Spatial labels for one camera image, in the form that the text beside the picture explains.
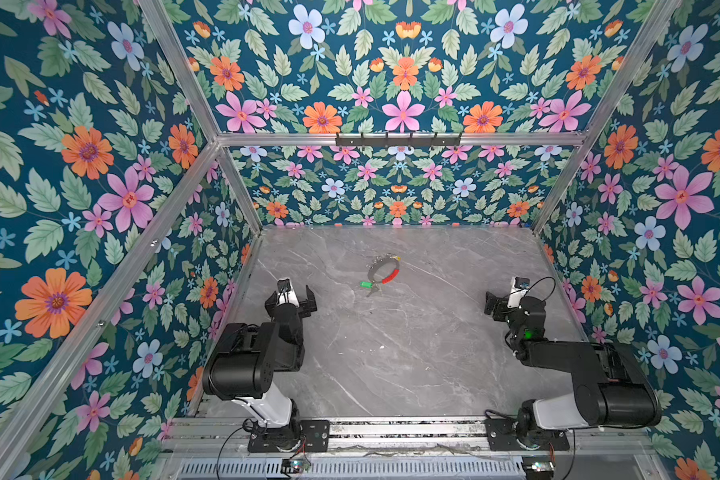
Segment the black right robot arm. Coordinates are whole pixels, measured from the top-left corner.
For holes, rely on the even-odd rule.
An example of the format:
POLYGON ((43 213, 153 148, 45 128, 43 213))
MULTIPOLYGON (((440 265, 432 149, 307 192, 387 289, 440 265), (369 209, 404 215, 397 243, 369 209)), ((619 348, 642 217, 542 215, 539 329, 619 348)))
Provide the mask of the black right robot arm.
POLYGON ((642 429, 660 423, 658 396, 628 346, 550 340, 546 302, 518 291, 485 295, 484 313, 507 325, 505 344, 524 366, 570 375, 572 391, 524 401, 513 416, 488 411, 493 449, 568 447, 567 431, 610 427, 642 429))

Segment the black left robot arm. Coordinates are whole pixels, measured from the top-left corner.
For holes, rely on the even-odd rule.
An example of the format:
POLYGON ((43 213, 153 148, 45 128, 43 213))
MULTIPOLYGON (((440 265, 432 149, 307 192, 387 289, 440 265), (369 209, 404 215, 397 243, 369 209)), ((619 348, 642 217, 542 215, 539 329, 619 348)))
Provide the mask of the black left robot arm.
POLYGON ((206 394, 244 408, 251 422, 251 439, 290 450, 302 438, 296 401, 274 383, 278 372, 301 369, 306 353, 304 319, 318 310, 311 288, 297 296, 288 278, 277 282, 265 301, 267 321, 259 325, 233 323, 224 327, 202 375, 206 394))

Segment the metal keyring with red handle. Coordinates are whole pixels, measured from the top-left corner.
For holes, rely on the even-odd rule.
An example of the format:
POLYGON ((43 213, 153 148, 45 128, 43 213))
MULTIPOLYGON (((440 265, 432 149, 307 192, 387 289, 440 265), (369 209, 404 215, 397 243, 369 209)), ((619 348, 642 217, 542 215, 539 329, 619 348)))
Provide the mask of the metal keyring with red handle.
POLYGON ((367 277, 372 285, 385 285, 395 280, 400 273, 401 259, 395 254, 376 257, 368 267, 367 277))

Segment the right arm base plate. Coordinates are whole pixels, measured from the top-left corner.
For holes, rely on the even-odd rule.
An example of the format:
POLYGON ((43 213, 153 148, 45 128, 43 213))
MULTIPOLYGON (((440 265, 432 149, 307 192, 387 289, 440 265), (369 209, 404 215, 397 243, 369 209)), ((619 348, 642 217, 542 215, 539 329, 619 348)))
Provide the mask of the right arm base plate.
POLYGON ((487 418, 486 438, 492 451, 569 451, 571 444, 563 430, 526 428, 515 420, 487 418))

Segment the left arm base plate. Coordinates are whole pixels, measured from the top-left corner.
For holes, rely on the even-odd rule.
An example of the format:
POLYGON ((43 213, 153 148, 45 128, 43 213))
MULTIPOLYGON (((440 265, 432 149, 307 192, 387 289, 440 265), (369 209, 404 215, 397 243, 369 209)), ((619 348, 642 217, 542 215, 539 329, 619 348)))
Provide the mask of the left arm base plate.
POLYGON ((331 423, 299 420, 279 428, 255 427, 249 437, 249 453, 324 453, 328 450, 331 423))

